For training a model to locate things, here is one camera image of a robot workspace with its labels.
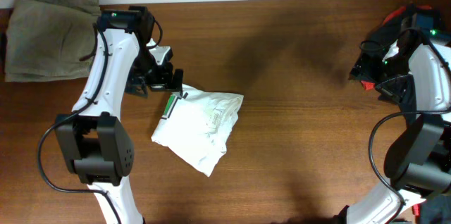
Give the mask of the white t-shirt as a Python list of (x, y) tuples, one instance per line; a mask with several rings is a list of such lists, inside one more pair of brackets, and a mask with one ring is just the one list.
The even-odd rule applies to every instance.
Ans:
[(241, 94), (183, 85), (181, 94), (170, 96), (151, 139), (209, 177), (227, 152), (243, 99)]

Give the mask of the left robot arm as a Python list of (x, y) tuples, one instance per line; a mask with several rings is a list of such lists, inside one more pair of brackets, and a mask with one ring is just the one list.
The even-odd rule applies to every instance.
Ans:
[(68, 171), (94, 194), (107, 223), (144, 223), (130, 186), (134, 145), (121, 123), (124, 94), (183, 93), (183, 70), (173, 52), (152, 39), (160, 26), (145, 6), (105, 10), (94, 24), (96, 46), (87, 83), (55, 132)]

